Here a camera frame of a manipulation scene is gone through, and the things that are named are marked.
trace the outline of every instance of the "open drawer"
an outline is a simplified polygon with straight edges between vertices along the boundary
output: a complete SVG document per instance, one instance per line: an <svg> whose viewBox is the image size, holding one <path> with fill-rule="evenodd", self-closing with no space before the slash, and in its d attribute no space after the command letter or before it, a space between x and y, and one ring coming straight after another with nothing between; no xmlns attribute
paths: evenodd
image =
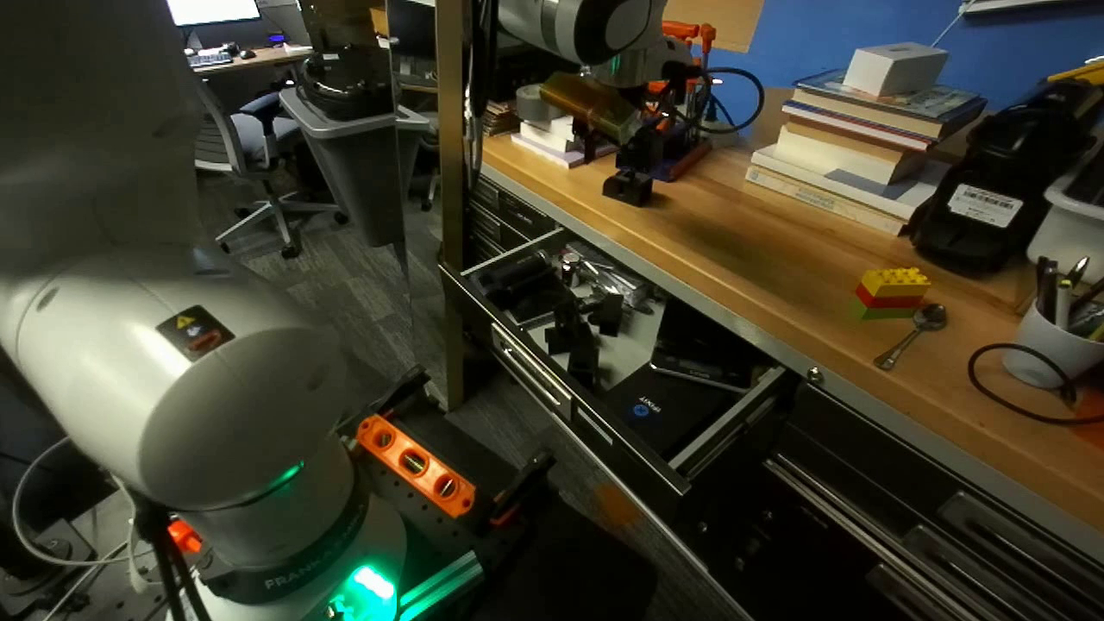
<svg viewBox="0 0 1104 621"><path fill-rule="evenodd" d="M686 498L776 403L770 356L564 229L444 275L502 367L649 502Z"/></svg>

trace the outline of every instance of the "drawer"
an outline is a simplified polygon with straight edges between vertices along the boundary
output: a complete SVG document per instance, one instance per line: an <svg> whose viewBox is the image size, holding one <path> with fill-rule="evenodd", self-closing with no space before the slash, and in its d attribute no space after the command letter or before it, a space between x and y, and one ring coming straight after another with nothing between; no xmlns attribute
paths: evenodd
<svg viewBox="0 0 1104 621"><path fill-rule="evenodd" d="M571 230L540 235L451 282L489 318L502 367L649 502L686 498L785 386L785 370L753 344L743 344L749 370L731 375L700 372L707 360L672 370L659 344L686 307ZM619 328L593 313L571 318L610 301L626 313ZM578 332L593 342L593 360L592 344L572 344Z"/></svg>
<svg viewBox="0 0 1104 621"><path fill-rule="evenodd" d="M486 249L515 249L526 246L528 238L557 230L551 218L543 218L528 212L523 200L510 194L498 189L494 182L481 181L474 189L474 238L481 246L478 258L489 258Z"/></svg>
<svg viewBox="0 0 1104 621"><path fill-rule="evenodd" d="M819 386L772 463L877 531L977 617L1104 617L1104 571Z"/></svg>

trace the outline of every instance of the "label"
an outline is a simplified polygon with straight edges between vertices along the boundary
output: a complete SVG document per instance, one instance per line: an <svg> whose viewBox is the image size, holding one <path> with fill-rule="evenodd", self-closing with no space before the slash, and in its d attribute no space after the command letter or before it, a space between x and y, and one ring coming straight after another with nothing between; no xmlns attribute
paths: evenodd
<svg viewBox="0 0 1104 621"><path fill-rule="evenodd" d="M189 307L158 326L162 338L170 338L188 360L203 360L236 338L209 307Z"/></svg>
<svg viewBox="0 0 1104 621"><path fill-rule="evenodd" d="M990 229L1008 229L1022 214L1026 200L958 182L947 209L958 218L981 222Z"/></svg>

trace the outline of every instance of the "office chair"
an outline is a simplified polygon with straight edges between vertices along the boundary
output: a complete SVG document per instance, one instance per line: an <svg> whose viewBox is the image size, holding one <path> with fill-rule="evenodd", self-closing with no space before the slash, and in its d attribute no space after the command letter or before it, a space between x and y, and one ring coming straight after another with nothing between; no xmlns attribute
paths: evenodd
<svg viewBox="0 0 1104 621"><path fill-rule="evenodd" d="M237 176L264 189L264 200L256 200L243 222L236 222L216 238L220 249L228 249L232 235L272 218L285 246L279 255L298 258L305 246L290 230L290 214L334 214L334 222L347 225L340 204L308 204L298 200L298 189L275 194L279 167L294 157L298 144L305 144L300 123L275 113L275 94L248 102L247 106L228 113L203 81L196 81L196 90L203 105L203 129L196 137L194 167L203 172Z"/></svg>

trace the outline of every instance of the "desk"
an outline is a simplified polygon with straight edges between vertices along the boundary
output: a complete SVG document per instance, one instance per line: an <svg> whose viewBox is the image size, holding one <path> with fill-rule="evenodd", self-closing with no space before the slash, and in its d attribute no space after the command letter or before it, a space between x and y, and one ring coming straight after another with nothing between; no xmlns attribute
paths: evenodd
<svg viewBox="0 0 1104 621"><path fill-rule="evenodd" d="M924 266L931 301L950 307L954 326L918 338L896 372L879 372L875 356L909 321L855 321L853 286L866 268L914 266L918 255L901 238L871 238L743 182L746 152L707 157L686 181L659 182L649 209L602 197L610 159L561 168L489 137L485 168L785 367L819 370L824 389L877 425L1104 559L1104 427L1026 422L968 380L968 360L981 344L1014 334L1030 301L1026 266L986 282ZM1059 416L1052 397L1006 380L996 363L984 372L1013 397Z"/></svg>
<svg viewBox="0 0 1104 621"><path fill-rule="evenodd" d="M247 73L247 69L279 69L294 67L311 57L311 45L287 45L287 48L254 48L254 60L232 60L232 62L189 62L196 75L219 75L219 73Z"/></svg>

